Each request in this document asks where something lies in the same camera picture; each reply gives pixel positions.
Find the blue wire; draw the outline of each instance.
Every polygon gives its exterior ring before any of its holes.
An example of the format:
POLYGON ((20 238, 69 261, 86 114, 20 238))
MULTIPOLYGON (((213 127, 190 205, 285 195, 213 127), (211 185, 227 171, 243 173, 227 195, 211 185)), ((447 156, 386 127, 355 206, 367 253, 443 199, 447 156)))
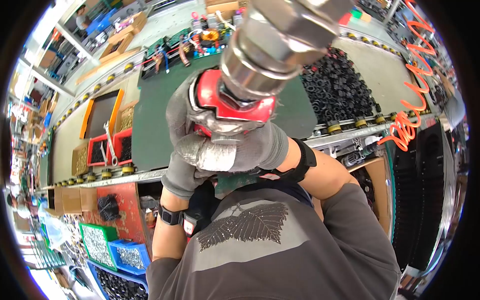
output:
POLYGON ((168 57, 167 57, 167 53, 163 50, 162 51, 163 53, 163 56, 165 57, 165 69, 167 69, 167 73, 170 72, 170 70, 168 69, 168 57))

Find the orange coiled air hose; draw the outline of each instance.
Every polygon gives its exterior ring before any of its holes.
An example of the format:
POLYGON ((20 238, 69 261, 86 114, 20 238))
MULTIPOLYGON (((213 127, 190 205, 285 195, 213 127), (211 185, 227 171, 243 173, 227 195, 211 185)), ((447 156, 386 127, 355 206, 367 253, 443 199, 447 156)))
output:
POLYGON ((424 28, 425 30, 428 30, 432 33, 435 32, 435 31, 413 9, 413 6, 412 6, 411 2, 415 3, 415 1, 413 1, 413 0, 406 0, 405 4, 422 21, 422 23, 417 22, 417 21, 408 21, 407 22, 408 28, 413 32, 413 34, 418 36, 425 44, 427 44, 427 48, 416 46, 416 45, 413 45, 413 44, 408 44, 407 48, 410 50, 410 52, 413 55, 415 55, 420 61, 422 61, 427 66, 428 70, 426 71, 426 70, 420 69, 418 67, 414 67, 410 64, 406 64, 405 66, 407 67, 407 69, 409 69, 410 71, 412 71, 413 73, 416 73, 416 75, 418 75, 418 78, 420 78, 420 81, 423 83, 425 88, 420 88, 420 87, 418 87, 416 85, 413 85, 411 83, 408 83, 408 82, 403 82, 403 83, 406 86, 408 86, 410 89, 412 89, 412 91, 414 91, 420 97, 420 99, 422 101, 422 106, 419 106, 419 107, 413 106, 410 103, 408 103, 407 101, 401 100, 400 102, 407 109, 413 110, 413 112, 417 116, 418 122, 417 123, 410 122, 407 114, 404 111, 401 111, 401 112, 397 113, 395 123, 390 126, 390 135, 387 136, 387 137, 384 137, 383 139, 378 141, 378 144, 383 144, 386 141, 392 140, 403 151, 408 150, 408 143, 415 138, 414 128, 420 127, 421 119, 420 119, 419 112, 423 111, 427 108, 425 98, 422 96, 421 93, 426 94, 426 93, 429 92, 430 89, 429 89, 425 79, 423 79, 420 75, 427 75, 427 76, 432 76, 433 75, 432 68, 428 65, 427 61, 418 53, 418 51, 423 52, 423 53, 427 53, 427 54, 430 54, 430 55, 435 55, 435 50, 433 49, 432 45, 429 44, 427 42, 427 40, 425 40, 415 29, 413 29, 413 26, 424 28), (394 135, 395 130, 398 131, 398 137, 396 137, 394 135))

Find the blue plastic bin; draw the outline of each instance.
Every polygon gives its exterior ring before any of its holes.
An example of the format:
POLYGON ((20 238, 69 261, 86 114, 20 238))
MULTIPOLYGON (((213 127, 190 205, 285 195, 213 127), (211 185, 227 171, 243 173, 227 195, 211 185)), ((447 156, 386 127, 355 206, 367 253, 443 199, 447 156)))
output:
POLYGON ((108 246, 110 247, 110 252, 112 253, 113 263, 115 264, 115 266, 117 266, 117 269, 129 272, 135 275, 145 274, 146 269, 150 264, 150 257, 148 256, 147 247, 145 247, 145 244, 138 244, 136 242, 128 241, 128 240, 114 240, 114 241, 109 241, 108 246), (140 258, 144 263, 145 269, 138 269, 138 268, 132 267, 129 264, 122 263, 120 259, 120 254, 118 253, 117 248, 138 249, 138 252, 140 253, 140 258))
POLYGON ((102 284, 100 283, 100 280, 98 280, 98 274, 95 270, 95 266, 99 267, 99 265, 97 264, 93 264, 93 262, 89 261, 87 259, 87 266, 88 268, 90 269, 90 272, 92 272, 92 275, 93 275, 93 278, 95 278, 95 281, 96 281, 96 284, 98 285, 98 287, 100 288, 100 290, 102 291, 102 294, 103 296, 105 297, 106 300, 109 300, 110 297, 108 296, 108 294, 103 290, 103 287, 102 287, 102 284))
POLYGON ((105 299, 107 299, 107 300, 109 300, 110 298, 108 297, 108 294, 103 290, 102 285, 100 283, 100 280, 98 280, 98 278, 97 278, 97 273, 96 273, 95 267, 97 267, 99 269, 102 269, 104 271, 107 271, 110 274, 113 274, 113 275, 118 276, 120 278, 125 278, 129 281, 133 281, 133 282, 136 282, 136 283, 139 283, 139 284, 143 285, 143 287, 145 288, 145 291, 148 294, 148 285, 147 285, 147 280, 145 278, 145 274, 143 274, 143 275, 132 275, 132 274, 128 274, 126 272, 123 272, 121 270, 115 272, 115 271, 112 271, 110 269, 105 268, 104 266, 102 266, 100 264, 97 264, 96 262, 94 262, 90 259, 87 259, 87 266, 90 269, 90 271, 92 272, 93 276, 95 277, 96 283, 98 284, 98 286, 102 290, 102 293, 105 296, 105 299))

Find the wrench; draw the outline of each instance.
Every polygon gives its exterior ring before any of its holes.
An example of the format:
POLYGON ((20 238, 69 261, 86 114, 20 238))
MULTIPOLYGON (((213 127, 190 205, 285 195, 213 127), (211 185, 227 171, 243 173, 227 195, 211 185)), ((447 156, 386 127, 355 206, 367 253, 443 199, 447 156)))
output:
POLYGON ((107 165, 107 154, 105 153, 105 149, 103 149, 103 143, 100 143, 100 151, 102 151, 103 161, 105 162, 105 166, 107 165))
POLYGON ((105 129, 105 132, 107 133, 107 144, 110 148, 110 153, 112 153, 112 165, 115 167, 119 163, 119 160, 115 155, 115 150, 113 149, 112 138, 110 136, 110 130, 108 129, 109 124, 110 124, 110 121, 107 121, 103 125, 103 129, 105 129))

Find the hand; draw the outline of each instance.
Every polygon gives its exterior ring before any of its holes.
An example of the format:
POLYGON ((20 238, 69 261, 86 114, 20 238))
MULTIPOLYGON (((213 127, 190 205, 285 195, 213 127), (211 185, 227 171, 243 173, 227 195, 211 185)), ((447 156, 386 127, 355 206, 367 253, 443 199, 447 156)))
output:
POLYGON ((170 139, 184 162, 201 170, 242 172, 256 166, 275 169, 285 160, 288 138, 283 130, 268 121, 256 128, 254 122, 216 120, 214 125, 228 128, 230 133, 243 132, 244 125, 251 126, 242 144, 213 144, 209 138, 193 133, 190 120, 212 128, 215 113, 212 110, 195 112, 189 101, 189 86, 200 72, 187 78, 175 91, 167 106, 170 139))
MULTIPOLYGON (((167 106, 167 122, 170 131, 170 140, 175 146, 179 139, 187 135, 187 105, 188 87, 196 79, 199 72, 189 76, 172 95, 167 106)), ((189 200, 193 191, 214 172, 198 170, 195 166, 186 163, 175 151, 170 156, 167 173, 162 176, 165 189, 176 197, 189 200)))

